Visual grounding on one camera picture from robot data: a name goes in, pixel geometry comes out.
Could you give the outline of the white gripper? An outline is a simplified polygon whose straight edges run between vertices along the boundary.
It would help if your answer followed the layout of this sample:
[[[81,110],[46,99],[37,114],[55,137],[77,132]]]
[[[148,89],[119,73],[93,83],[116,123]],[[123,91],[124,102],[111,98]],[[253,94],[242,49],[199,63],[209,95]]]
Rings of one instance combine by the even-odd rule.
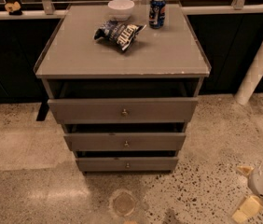
[[[236,171],[240,175],[248,177],[248,188],[255,194],[244,197],[231,215],[233,221],[237,224],[243,224],[263,210],[263,165],[256,168],[237,166]]]

